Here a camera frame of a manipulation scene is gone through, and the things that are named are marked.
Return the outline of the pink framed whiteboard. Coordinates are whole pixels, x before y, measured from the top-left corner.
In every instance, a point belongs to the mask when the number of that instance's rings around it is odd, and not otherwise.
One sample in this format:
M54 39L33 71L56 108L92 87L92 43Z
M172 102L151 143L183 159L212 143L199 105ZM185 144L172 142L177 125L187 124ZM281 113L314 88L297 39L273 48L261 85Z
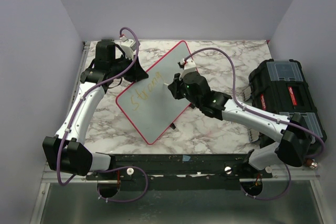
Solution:
M144 141L152 145L189 106L176 100L163 83L172 83L180 73L178 62L190 54L185 41L179 41L146 72L147 79L135 82L122 91L115 102Z

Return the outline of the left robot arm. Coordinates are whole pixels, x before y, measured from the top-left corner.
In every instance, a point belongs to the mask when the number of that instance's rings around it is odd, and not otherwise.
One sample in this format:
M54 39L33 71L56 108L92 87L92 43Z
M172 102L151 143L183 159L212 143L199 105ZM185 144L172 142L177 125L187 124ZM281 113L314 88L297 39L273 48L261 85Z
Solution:
M119 44L112 40L97 42L95 58L80 75L77 97L64 123L53 137L43 141L50 169L79 176L98 171L104 179L116 175L111 156L90 152L84 142L92 116L114 79L138 82L148 78L135 56L138 46L125 36Z

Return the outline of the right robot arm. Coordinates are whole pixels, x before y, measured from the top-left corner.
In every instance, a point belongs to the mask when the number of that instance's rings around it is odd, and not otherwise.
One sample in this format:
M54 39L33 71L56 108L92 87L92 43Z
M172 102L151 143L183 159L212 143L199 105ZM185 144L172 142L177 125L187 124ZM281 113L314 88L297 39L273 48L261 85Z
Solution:
M184 77L175 74L167 88L173 98L188 100L207 117L244 125L273 140L272 144L247 154L241 165L241 171L246 177L255 177L271 165L303 165L311 137L300 114L295 113L291 117L272 114L235 101L225 93L211 90L206 78L197 71Z

